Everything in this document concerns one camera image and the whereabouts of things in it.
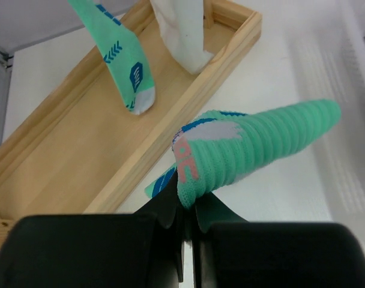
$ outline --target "wooden frame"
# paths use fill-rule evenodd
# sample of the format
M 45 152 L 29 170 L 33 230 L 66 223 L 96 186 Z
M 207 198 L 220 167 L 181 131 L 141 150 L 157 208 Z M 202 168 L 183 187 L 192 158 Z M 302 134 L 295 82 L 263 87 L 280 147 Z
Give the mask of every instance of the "wooden frame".
M 259 13 L 204 2 L 205 48 L 216 55 L 198 76 L 167 52 L 148 0 L 121 19 L 156 82 L 156 103 L 143 115 L 126 111 L 97 48 L 85 56 L 0 147 L 0 218 L 115 212 L 260 37 Z

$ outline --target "wooden tray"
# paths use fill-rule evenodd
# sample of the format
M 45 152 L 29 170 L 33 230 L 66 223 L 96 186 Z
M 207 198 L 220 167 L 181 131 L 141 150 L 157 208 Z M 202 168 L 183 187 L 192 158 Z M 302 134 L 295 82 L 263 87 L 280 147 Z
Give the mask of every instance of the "wooden tray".
M 149 1 L 123 18 L 149 59 L 157 99 L 140 116 L 124 107 L 98 50 L 88 55 L 0 147 L 0 217 L 115 212 L 258 40 L 262 17 L 232 2 L 205 0 L 198 76 L 165 48 Z

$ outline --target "black object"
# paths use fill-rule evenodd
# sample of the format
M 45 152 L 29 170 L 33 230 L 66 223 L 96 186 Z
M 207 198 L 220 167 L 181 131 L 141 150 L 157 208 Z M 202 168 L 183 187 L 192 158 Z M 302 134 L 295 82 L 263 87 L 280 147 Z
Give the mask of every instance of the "black object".
M 0 288 L 178 287 L 185 239 L 196 287 L 365 287 L 343 226 L 248 223 L 211 193 L 185 211 L 176 184 L 134 214 L 22 219 L 0 251 Z

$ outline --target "wooden box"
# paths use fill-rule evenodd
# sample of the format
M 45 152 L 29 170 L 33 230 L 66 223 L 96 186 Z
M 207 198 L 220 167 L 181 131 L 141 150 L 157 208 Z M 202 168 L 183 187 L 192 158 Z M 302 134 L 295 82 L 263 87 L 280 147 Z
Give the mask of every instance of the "wooden box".
M 131 115 L 96 48 L 0 147 L 0 218 L 115 212 L 261 34 L 259 13 L 205 0 L 205 49 L 193 76 L 165 48 L 149 1 L 123 18 L 155 78 L 156 102 Z

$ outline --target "white table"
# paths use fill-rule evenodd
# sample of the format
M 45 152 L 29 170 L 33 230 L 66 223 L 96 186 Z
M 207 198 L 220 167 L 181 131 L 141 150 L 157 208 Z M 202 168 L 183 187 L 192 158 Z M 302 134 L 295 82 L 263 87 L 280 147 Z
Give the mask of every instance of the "white table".
M 328 6 L 330 1 L 319 2 Z M 201 113 L 210 109 L 255 113 L 305 100 L 299 93 L 298 75 L 293 68 L 295 58 L 284 30 L 284 22 L 291 20 L 282 17 L 283 7 L 287 13 L 292 1 L 237 2 L 263 14 L 262 37 Z M 61 83 L 93 45 L 89 34 L 81 29 L 16 52 L 4 139 Z M 219 189 L 216 195 L 249 221 L 332 221 L 326 200 L 328 191 L 315 155 L 312 145 L 237 184 Z M 168 150 L 118 212 L 133 212 L 146 203 L 144 188 L 173 162 L 172 152 Z M 191 287 L 192 279 L 186 280 L 184 285 Z

